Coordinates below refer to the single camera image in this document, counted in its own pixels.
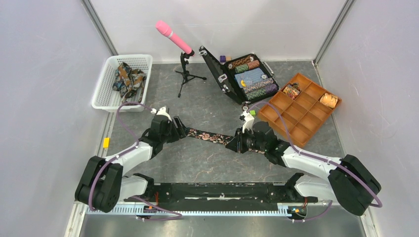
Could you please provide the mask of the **black floral tie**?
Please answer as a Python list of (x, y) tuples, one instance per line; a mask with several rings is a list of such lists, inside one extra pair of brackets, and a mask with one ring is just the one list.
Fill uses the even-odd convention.
[(250, 131), (247, 130), (245, 133), (242, 133), (241, 128), (238, 128), (234, 135), (225, 135), (188, 127), (187, 136), (223, 145), (225, 148), (239, 154), (248, 151), (260, 154), (265, 154), (266, 152), (266, 149), (256, 140), (256, 137)]

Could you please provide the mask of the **orange compartment tray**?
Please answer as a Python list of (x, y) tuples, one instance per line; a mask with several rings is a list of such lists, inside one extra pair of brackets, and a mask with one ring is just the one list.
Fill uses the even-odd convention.
[[(293, 82), (298, 82), (301, 89), (294, 100), (282, 91)], [(303, 148), (341, 103), (338, 97), (339, 102), (334, 109), (321, 104), (319, 99), (325, 92), (332, 94), (308, 77), (297, 73), (268, 101), (274, 108), (264, 105), (259, 110), (258, 117), (268, 122), (284, 138), (288, 131), (292, 142)]]

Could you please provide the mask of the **white plastic basket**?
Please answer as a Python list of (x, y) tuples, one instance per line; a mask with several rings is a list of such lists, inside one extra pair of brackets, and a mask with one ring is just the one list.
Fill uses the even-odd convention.
[(132, 69), (139, 69), (145, 73), (144, 86), (127, 102), (146, 104), (147, 90), (153, 65), (153, 57), (149, 54), (125, 54), (109, 57), (103, 66), (96, 85), (91, 106), (97, 110), (115, 113), (122, 104), (123, 99), (118, 91), (113, 89), (117, 68), (121, 63), (126, 63)]

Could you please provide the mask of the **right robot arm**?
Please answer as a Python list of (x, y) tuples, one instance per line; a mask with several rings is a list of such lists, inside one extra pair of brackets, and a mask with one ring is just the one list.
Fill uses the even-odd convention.
[(331, 200), (361, 216), (381, 191), (381, 184), (357, 157), (335, 158), (308, 152), (277, 138), (267, 122), (257, 122), (252, 130), (237, 129), (226, 148), (237, 153), (262, 152), (273, 164), (303, 171), (285, 188), (291, 201), (303, 197)]

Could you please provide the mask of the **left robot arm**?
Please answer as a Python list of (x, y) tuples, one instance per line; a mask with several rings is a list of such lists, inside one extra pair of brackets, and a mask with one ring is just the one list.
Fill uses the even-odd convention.
[(151, 125), (133, 145), (118, 154), (101, 158), (91, 157), (75, 191), (75, 200), (93, 211), (110, 212), (119, 201), (138, 196), (150, 201), (155, 196), (151, 178), (126, 174), (137, 165), (154, 158), (164, 144), (184, 137), (186, 126), (178, 116), (155, 115)]

